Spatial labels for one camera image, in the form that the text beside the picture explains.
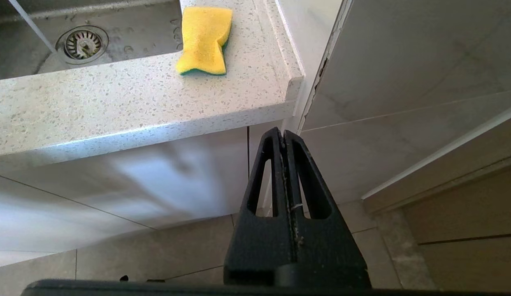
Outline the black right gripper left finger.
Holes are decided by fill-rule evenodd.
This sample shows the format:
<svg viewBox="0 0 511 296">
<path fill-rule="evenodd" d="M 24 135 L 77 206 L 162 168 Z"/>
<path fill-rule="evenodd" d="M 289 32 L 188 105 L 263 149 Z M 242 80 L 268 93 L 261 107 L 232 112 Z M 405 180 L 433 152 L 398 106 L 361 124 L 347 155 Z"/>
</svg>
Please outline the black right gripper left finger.
<svg viewBox="0 0 511 296">
<path fill-rule="evenodd" d="M 224 260 L 225 285 L 274 285 L 276 272 L 293 262 L 288 198 L 277 127 L 263 134 Z M 257 216 L 266 163 L 271 165 L 270 217 Z"/>
</svg>

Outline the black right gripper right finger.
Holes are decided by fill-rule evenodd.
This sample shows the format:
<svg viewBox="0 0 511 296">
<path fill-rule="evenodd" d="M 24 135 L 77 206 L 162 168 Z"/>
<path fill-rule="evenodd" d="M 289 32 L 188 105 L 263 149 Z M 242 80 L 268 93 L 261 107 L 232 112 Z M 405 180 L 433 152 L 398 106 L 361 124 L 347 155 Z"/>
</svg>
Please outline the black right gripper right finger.
<svg viewBox="0 0 511 296">
<path fill-rule="evenodd" d="M 294 258 L 285 284 L 301 288 L 370 288 L 367 264 L 305 142 L 285 132 Z"/>
</svg>

